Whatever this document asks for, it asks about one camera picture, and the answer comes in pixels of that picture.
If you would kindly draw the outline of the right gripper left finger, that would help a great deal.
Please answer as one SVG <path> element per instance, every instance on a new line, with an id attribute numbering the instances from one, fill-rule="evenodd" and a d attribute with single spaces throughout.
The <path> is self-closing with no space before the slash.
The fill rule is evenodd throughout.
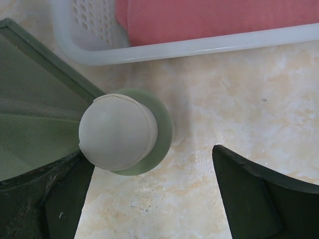
<path id="1" fill-rule="evenodd" d="M 73 239 L 94 165 L 80 151 L 0 183 L 2 239 Z"/>

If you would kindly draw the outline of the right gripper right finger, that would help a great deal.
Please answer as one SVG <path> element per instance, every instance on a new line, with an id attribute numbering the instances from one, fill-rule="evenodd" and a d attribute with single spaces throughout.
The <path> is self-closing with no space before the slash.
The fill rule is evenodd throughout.
<path id="1" fill-rule="evenodd" d="M 234 239 L 317 239 L 319 187 L 215 145 L 212 160 Z"/>

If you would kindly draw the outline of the green bottle with beige cap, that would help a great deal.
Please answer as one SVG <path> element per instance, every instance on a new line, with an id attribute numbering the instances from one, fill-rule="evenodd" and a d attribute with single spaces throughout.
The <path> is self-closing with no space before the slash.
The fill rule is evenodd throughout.
<path id="1" fill-rule="evenodd" d="M 79 148 L 95 166 L 118 175 L 144 174 L 166 157 L 173 123 L 164 104 L 140 89 L 96 98 L 79 123 Z"/>

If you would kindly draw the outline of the green canvas bag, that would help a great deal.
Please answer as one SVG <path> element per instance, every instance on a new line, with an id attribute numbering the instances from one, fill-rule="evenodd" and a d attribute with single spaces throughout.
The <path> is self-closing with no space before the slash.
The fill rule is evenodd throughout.
<path id="1" fill-rule="evenodd" d="M 0 22 L 0 178 L 78 150 L 78 126 L 103 92 L 10 18 Z"/>

